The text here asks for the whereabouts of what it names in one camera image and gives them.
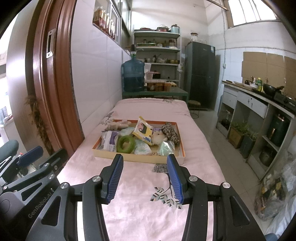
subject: stuffed toy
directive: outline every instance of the stuffed toy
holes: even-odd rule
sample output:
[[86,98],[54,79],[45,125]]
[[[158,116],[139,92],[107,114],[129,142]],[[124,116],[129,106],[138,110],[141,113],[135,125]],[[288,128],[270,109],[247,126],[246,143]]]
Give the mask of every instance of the stuffed toy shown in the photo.
[[119,122],[111,122],[108,124],[108,130],[117,131],[124,128],[128,128],[131,125],[130,121],[122,120]]
[[170,141],[174,142],[175,145],[179,144],[180,139],[170,122],[167,122],[165,125],[163,125],[161,131],[168,137]]
[[168,138],[161,132],[161,131],[155,131],[152,134],[152,144],[153,145],[161,145],[163,141],[167,141]]

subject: potted plant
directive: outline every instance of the potted plant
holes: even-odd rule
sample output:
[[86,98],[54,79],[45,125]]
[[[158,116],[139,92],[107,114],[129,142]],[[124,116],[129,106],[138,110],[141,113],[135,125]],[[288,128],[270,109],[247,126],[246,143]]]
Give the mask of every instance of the potted plant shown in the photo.
[[243,158],[248,158],[251,153],[251,150],[257,140],[258,133],[248,131],[243,140],[239,152],[242,154]]
[[243,121],[242,123],[231,123],[228,141],[234,146],[235,149],[240,147],[244,135],[248,132],[248,127],[249,125],[246,121]]

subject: gas stove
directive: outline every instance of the gas stove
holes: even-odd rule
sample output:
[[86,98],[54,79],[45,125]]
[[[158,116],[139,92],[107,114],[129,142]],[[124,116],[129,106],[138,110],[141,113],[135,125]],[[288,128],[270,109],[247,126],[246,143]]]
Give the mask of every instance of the gas stove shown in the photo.
[[274,101],[282,104],[286,110],[296,113],[296,101],[292,98],[276,92],[274,95]]

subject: wok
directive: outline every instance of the wok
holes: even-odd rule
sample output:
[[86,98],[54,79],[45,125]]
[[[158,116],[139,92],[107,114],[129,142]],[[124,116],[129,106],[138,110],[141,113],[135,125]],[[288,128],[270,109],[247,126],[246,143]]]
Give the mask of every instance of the wok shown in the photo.
[[263,90],[264,92],[271,96],[272,98],[274,97],[274,95],[276,94],[276,92],[278,92],[279,90],[282,90],[283,88],[285,88],[284,86],[280,86],[280,87],[273,87],[271,85],[268,85],[268,84],[263,84]]

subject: cardboard tray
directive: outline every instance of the cardboard tray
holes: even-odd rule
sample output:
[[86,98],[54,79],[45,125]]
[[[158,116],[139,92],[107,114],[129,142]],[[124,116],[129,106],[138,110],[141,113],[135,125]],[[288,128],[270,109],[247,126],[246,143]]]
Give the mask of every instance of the cardboard tray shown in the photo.
[[[135,127],[138,122],[138,120],[128,120],[128,121],[130,121],[132,123],[131,126],[133,126],[133,127]],[[153,120],[147,120],[146,122],[153,127],[162,127],[166,123],[165,121],[153,121]],[[184,160],[185,160],[185,151],[183,148],[183,143],[182,143],[182,139],[180,137],[177,123],[171,122],[171,124],[180,139],[180,144],[175,147],[174,154],[175,154],[175,157],[176,157],[178,163],[181,165],[184,163]],[[102,137],[100,137],[97,140],[97,142],[95,143],[95,145],[92,148],[94,156],[113,159],[115,157],[115,155],[118,154],[118,152],[98,150],[98,148],[101,146],[101,143],[102,143]],[[167,157],[166,156],[158,156],[158,154],[157,154],[158,146],[150,146],[150,148],[153,152],[151,156],[125,154],[125,153],[120,153],[120,154],[123,155],[123,159],[125,161],[144,162],[144,163],[153,163],[153,164],[166,164]]]

